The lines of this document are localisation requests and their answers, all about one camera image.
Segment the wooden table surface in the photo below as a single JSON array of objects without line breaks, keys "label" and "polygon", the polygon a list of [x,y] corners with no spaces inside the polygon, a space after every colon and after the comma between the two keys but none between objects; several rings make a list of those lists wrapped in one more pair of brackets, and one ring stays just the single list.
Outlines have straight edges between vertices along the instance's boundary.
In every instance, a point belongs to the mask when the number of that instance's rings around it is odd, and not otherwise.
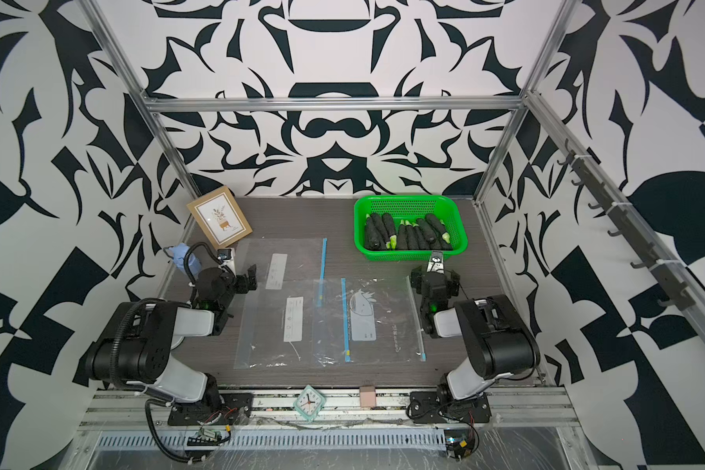
[{"label": "wooden table surface", "polygon": [[[355,202],[355,199],[237,199],[253,228],[253,233],[248,235],[247,239],[327,238],[326,279],[404,277],[409,275],[413,268],[425,264],[367,261],[353,243]],[[472,202],[456,202],[468,234],[468,249],[461,255],[448,259],[446,267],[460,273],[462,286],[470,297],[480,298],[501,293],[498,276]],[[201,240],[207,241],[197,226],[188,244]],[[204,266],[213,266],[205,253],[200,249],[197,253]],[[190,293],[187,284],[185,275],[176,271],[165,298],[187,300]],[[220,385],[228,387],[304,387],[307,384],[314,387],[432,387],[441,380],[443,374],[454,369],[467,356],[461,338],[432,339],[424,336],[427,354],[425,362],[376,365],[343,363],[324,368],[286,365],[234,369],[242,304],[243,302],[233,302],[228,311],[235,315],[235,318],[228,320],[220,336],[186,338],[173,350],[173,355],[193,369],[214,375]]]}]

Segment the black and white patterned wall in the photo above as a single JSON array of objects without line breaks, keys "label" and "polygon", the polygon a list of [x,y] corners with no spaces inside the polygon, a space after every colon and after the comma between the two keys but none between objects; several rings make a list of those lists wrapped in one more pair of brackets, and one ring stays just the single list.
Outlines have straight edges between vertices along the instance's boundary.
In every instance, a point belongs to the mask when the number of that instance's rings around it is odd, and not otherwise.
[{"label": "black and white patterned wall", "polygon": [[[560,0],[109,0],[154,98],[517,95]],[[472,194],[505,111],[168,114],[199,186]]]},{"label": "black and white patterned wall", "polygon": [[77,5],[0,0],[0,468],[58,463],[79,359],[156,293],[189,199]]},{"label": "black and white patterned wall", "polygon": [[163,117],[202,192],[472,195],[507,110],[188,113]]},{"label": "black and white patterned wall", "polygon": [[[705,286],[705,0],[583,0],[540,90]],[[486,201],[551,378],[601,468],[705,468],[705,344],[563,159],[528,116]]]}]

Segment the hook rack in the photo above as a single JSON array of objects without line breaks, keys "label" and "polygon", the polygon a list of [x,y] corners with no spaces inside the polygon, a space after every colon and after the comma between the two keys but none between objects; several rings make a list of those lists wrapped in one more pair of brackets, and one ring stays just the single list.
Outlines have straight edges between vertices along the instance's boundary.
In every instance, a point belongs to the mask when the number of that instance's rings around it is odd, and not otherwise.
[{"label": "hook rack", "polygon": [[606,180],[592,157],[570,154],[564,162],[567,163],[580,178],[578,181],[572,181],[572,184],[584,185],[596,201],[596,204],[588,203],[588,207],[604,209],[616,226],[615,231],[607,231],[609,236],[623,236],[637,254],[639,261],[630,262],[629,265],[634,269],[648,268],[668,295],[669,300],[663,302],[662,306],[676,306],[680,310],[694,306],[695,300],[686,291],[687,283],[679,280],[681,277],[677,275],[677,268],[674,267],[674,264],[678,263],[677,260],[670,259],[670,254],[659,249],[653,241],[649,241],[648,236],[652,234],[646,233],[647,226],[637,218],[631,202],[626,201],[613,183]]}]

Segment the picture frame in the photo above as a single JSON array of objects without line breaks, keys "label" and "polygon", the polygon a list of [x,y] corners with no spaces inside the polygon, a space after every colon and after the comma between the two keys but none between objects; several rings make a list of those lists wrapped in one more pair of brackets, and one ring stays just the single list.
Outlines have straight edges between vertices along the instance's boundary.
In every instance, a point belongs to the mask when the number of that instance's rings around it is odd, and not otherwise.
[{"label": "picture frame", "polygon": [[215,249],[225,248],[253,231],[226,186],[189,203],[188,210]]}]

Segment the alarm clock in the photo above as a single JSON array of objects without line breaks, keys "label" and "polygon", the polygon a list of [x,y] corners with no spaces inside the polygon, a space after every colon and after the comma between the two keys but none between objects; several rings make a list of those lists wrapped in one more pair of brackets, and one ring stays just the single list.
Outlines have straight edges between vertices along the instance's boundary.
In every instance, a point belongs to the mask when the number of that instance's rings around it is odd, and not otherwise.
[{"label": "alarm clock", "polygon": [[316,389],[307,385],[300,396],[292,403],[292,407],[308,421],[313,421],[324,407],[326,398]]}]

